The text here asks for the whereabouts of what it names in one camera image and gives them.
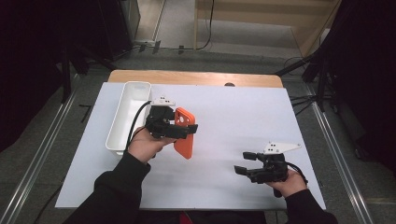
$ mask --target black sleeve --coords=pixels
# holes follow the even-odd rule
[[[337,219],[331,213],[323,211],[309,189],[302,190],[286,198],[289,224],[318,223],[336,224]]]
[[[113,171],[95,181],[93,193],[65,223],[133,223],[142,197],[142,181],[150,166],[124,153]]]

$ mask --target hand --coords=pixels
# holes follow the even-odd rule
[[[300,174],[292,170],[288,170],[288,179],[286,181],[269,182],[266,184],[279,190],[285,198],[289,197],[291,194],[307,189],[307,186]]]
[[[145,164],[164,146],[176,141],[174,138],[154,138],[144,127],[136,129],[133,136],[128,152]]]

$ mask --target wire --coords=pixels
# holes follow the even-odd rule
[[[203,47],[200,47],[198,49],[173,49],[173,48],[158,48],[158,49],[173,49],[173,50],[201,50],[207,47],[207,45],[209,44],[209,42],[211,41],[212,38],[212,21],[213,21],[213,11],[214,11],[214,7],[215,7],[215,0],[212,0],[212,8],[210,9],[210,20],[209,20],[209,38],[207,39],[206,43],[204,44]],[[152,47],[152,46],[146,46],[146,48],[149,49],[156,49],[156,47]]]
[[[291,101],[299,100],[299,99],[312,99],[316,97],[316,95],[305,95],[305,96],[290,96]]]
[[[298,166],[296,166],[296,165],[294,165],[293,163],[290,163],[290,162],[286,162],[286,164],[289,167],[293,168],[293,170],[297,171],[300,174],[300,176],[303,178],[305,184],[308,183],[308,180],[305,178],[305,175],[303,174],[303,171]]]
[[[133,133],[133,131],[134,131],[134,125],[136,124],[136,121],[137,121],[137,118],[139,117],[140,112],[142,112],[143,108],[145,108],[146,105],[149,105],[150,103],[151,103],[151,101],[145,102],[145,103],[142,104],[142,105],[140,106],[140,108],[137,110],[136,115],[134,116],[134,121],[132,122],[132,125],[131,125],[131,129],[129,130],[128,138],[126,139],[125,151],[128,150],[128,147],[129,147],[129,145],[130,145],[131,142],[132,142],[131,136],[132,136],[132,133]]]
[[[40,220],[41,216],[43,215],[44,211],[46,210],[47,206],[50,204],[50,202],[52,201],[52,199],[59,193],[59,191],[61,191],[61,188],[64,184],[62,184],[61,186],[59,186],[59,188],[57,188],[55,190],[55,192],[53,192],[53,194],[49,197],[49,199],[47,200],[46,204],[44,204],[44,206],[41,208],[40,212],[38,213],[37,217],[35,218],[35,224],[38,223],[38,221]]]
[[[139,131],[135,132],[134,135],[132,135],[132,138],[131,138],[131,141],[130,141],[130,142],[132,143],[132,140],[134,139],[134,137],[135,137],[138,133],[142,132],[142,130],[145,129],[145,128],[146,128],[146,125],[145,125],[144,128],[141,128]]]
[[[291,59],[301,59],[301,61],[302,61],[303,63],[308,63],[308,62],[304,61],[304,58],[303,58],[303,57],[291,57],[291,58],[288,58],[288,59],[283,63],[283,68],[284,68],[284,69],[286,68],[286,63],[287,63],[288,61],[290,61]],[[296,74],[292,74],[292,73],[290,73],[290,72],[288,72],[288,74],[291,75],[291,76],[297,76]]]
[[[313,99],[306,99],[304,101],[301,101],[301,102],[298,102],[298,103],[294,103],[294,104],[292,104],[292,106],[295,107],[297,105],[302,105],[302,104],[305,104],[305,103],[311,102],[311,101],[313,101]]]
[[[198,49],[204,49],[209,44],[210,39],[212,38],[212,21],[213,21],[213,9],[215,7],[215,0],[212,0],[212,8],[210,9],[210,20],[209,20],[209,38],[206,41],[206,44]]]
[[[309,106],[311,106],[315,101],[311,101],[308,105],[306,105],[305,107],[303,107],[300,111],[298,111],[297,113],[295,113],[295,116],[301,114],[303,111],[305,111]]]
[[[207,10],[205,10],[205,27],[206,27],[207,32],[208,32],[208,33],[211,33],[212,28],[211,28],[211,27],[209,28],[209,26],[207,25],[207,17],[208,17],[208,16],[207,16]],[[213,43],[212,43],[212,41],[210,41],[210,48],[209,48],[209,50],[211,50],[212,47],[213,47]]]

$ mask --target white container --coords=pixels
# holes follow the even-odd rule
[[[110,132],[106,140],[106,147],[118,158],[121,158],[126,146],[132,122],[137,110],[142,104],[151,99],[151,84],[148,82],[131,81],[125,83],[116,116],[113,119]],[[145,124],[149,113],[149,105],[140,112],[134,125],[134,130]]]

